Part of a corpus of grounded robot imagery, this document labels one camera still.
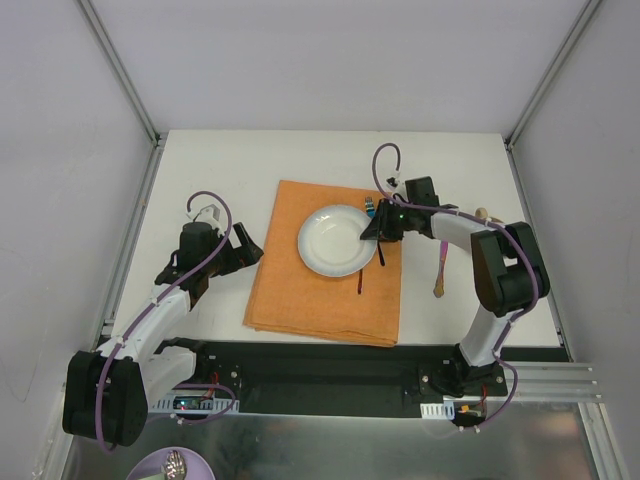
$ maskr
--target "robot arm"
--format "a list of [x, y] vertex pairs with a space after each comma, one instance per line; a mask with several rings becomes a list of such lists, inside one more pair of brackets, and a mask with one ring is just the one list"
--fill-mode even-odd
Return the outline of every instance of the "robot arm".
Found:
[[[406, 191], [410, 204], [433, 210], [417, 210], [403, 206], [404, 202], [383, 199], [360, 238], [395, 242], [402, 240], [404, 232], [417, 231], [429, 238], [452, 243], [471, 254], [480, 306], [469, 332], [455, 346], [450, 362], [429, 376], [429, 384], [434, 390], [461, 397], [470, 385], [482, 383], [500, 369], [495, 355], [500, 354], [511, 330], [511, 317], [533, 299], [531, 277], [500, 231], [463, 216], [438, 212], [455, 207], [440, 205], [430, 177], [408, 180]], [[531, 227], [518, 222], [504, 228], [524, 251], [536, 277], [539, 297], [546, 296], [550, 289], [549, 277]], [[507, 265], [505, 258], [517, 259], [517, 262]]]
[[147, 305], [156, 306], [129, 334], [126, 342], [121, 335], [115, 335], [95, 352], [80, 351], [73, 356], [67, 370], [62, 418], [65, 432], [96, 438], [96, 385], [108, 357], [114, 352], [108, 385], [102, 396], [102, 431], [107, 442], [131, 445], [144, 428], [148, 407], [193, 376], [196, 368], [193, 352], [182, 347], [166, 347], [156, 353], [160, 344], [207, 291], [209, 278], [254, 265], [263, 255], [243, 225], [237, 223], [233, 228], [240, 240], [239, 247], [233, 248], [226, 242], [206, 265], [183, 279], [179, 288], [164, 295], [173, 283], [219, 247], [223, 236], [218, 214], [215, 206], [208, 206], [183, 226], [179, 249], [171, 254], [168, 265], [157, 276], [147, 302], [122, 331], [129, 329]]

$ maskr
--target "orange napkin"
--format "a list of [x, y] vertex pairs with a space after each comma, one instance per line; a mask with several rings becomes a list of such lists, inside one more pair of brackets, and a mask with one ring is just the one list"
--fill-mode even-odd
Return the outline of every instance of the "orange napkin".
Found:
[[351, 205], [364, 211], [371, 190], [329, 187], [283, 180], [271, 215], [244, 324], [256, 330], [309, 335], [340, 342], [392, 347], [398, 341], [401, 243], [383, 243], [364, 268], [362, 294], [355, 273], [328, 278], [311, 271], [298, 254], [298, 231], [316, 210]]

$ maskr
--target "ceramic plate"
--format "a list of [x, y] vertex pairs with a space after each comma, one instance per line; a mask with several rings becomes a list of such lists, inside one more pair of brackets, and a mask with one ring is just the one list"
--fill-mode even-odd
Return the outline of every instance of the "ceramic plate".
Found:
[[187, 464], [186, 480], [215, 480], [211, 467], [209, 467], [205, 459], [193, 450], [182, 447], [162, 448], [147, 455], [131, 471], [127, 480], [138, 480], [160, 473], [162, 465], [167, 460], [167, 455], [172, 450], [178, 450], [184, 457], [184, 461]]
[[360, 240], [371, 219], [362, 210], [332, 205], [318, 210], [298, 233], [298, 252], [307, 267], [327, 277], [363, 268], [376, 251], [375, 240]]

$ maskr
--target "white wall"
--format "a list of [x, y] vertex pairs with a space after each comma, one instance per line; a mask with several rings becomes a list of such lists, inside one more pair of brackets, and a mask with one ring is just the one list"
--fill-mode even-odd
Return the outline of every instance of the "white wall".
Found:
[[609, 0], [516, 146], [576, 358], [640, 478], [640, 3]]
[[31, 478], [87, 348], [150, 144], [71, 0], [0, 29], [0, 477]]
[[508, 134], [585, 0], [96, 0], [160, 131]]

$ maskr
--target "white tabletop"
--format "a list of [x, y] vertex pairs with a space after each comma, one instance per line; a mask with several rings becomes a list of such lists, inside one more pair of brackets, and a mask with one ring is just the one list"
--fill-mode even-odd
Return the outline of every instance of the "white tabletop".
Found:
[[[402, 179], [431, 176], [441, 203], [473, 212], [485, 207], [511, 223], [524, 215], [502, 138], [493, 134], [398, 132], [295, 132], [174, 130], [169, 134], [116, 316], [118, 333], [148, 297], [156, 275], [178, 247], [188, 221], [185, 202], [198, 190], [212, 190], [243, 222], [260, 246], [269, 226], [281, 179], [375, 189], [371, 157], [384, 142], [402, 150]], [[381, 178], [395, 168], [394, 152], [378, 162]], [[210, 204], [203, 197], [194, 208]], [[478, 308], [471, 257], [449, 249], [445, 295], [433, 296], [439, 242], [405, 235], [399, 344], [455, 344]], [[242, 325], [256, 268], [214, 278], [189, 317], [172, 332], [203, 340], [325, 342]], [[558, 346], [549, 304], [542, 299], [523, 317], [507, 341], [518, 346]]]

